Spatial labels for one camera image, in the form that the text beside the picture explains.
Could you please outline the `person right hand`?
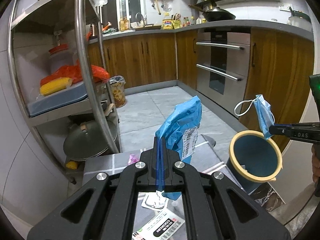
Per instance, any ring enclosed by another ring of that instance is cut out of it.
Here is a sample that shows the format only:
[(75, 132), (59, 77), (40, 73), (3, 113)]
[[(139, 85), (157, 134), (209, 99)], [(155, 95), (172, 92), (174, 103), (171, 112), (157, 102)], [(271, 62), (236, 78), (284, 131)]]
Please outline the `person right hand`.
[(316, 156), (316, 149), (315, 149), (315, 145), (312, 146), (311, 148), (311, 152), (312, 152), (312, 159), (311, 159), (311, 163), (312, 163), (312, 180), (314, 183), (317, 183), (319, 180), (319, 176), (320, 176), (320, 161)]

